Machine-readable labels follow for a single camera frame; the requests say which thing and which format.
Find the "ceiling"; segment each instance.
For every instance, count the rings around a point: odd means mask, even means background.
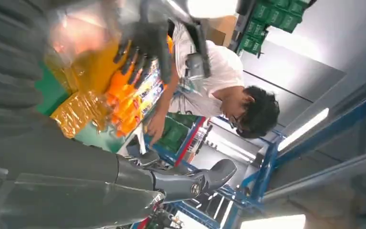
[[[250,54],[242,56],[245,81],[276,93],[282,111],[277,129],[291,134],[366,85],[366,0],[318,0],[293,34],[271,29],[262,52],[259,60]],[[278,169],[270,188],[366,153],[361,139],[366,144],[366,121]],[[325,223],[364,215],[366,174],[357,181],[354,177],[296,193],[266,207],[278,215],[306,212],[315,221],[325,218]]]

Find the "human hand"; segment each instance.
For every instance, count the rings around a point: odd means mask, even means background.
[[[165,118],[166,115],[163,113],[157,112],[148,125],[147,134],[152,136],[152,140],[149,143],[150,146],[155,144],[159,139],[161,139],[163,134],[163,129],[165,128]]]

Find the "person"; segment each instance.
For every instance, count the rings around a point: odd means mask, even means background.
[[[276,125],[280,108],[275,95],[257,86],[244,86],[243,65],[233,51],[207,41],[211,76],[183,82],[186,56],[192,53],[194,46],[179,23],[174,25],[172,40],[175,64],[171,81],[148,124],[151,145],[162,137],[168,112],[207,118],[224,115],[232,128],[237,128],[237,133],[245,138],[264,136]]]

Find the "cardboard box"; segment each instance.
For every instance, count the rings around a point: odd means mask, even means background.
[[[206,39],[213,41],[217,45],[228,47],[237,20],[238,18],[235,15],[209,19],[207,21],[209,28],[206,31]]]

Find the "green mat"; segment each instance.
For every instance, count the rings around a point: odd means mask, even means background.
[[[42,114],[51,115],[68,98],[68,95],[51,71],[45,65],[41,68],[44,76],[41,81],[36,82],[35,87],[43,94],[43,102],[37,107],[37,110]],[[117,153],[125,141],[125,138],[117,138],[114,135],[114,129],[110,127],[106,131],[98,133],[92,123],[81,130],[75,139],[88,146],[97,146],[113,153]]]

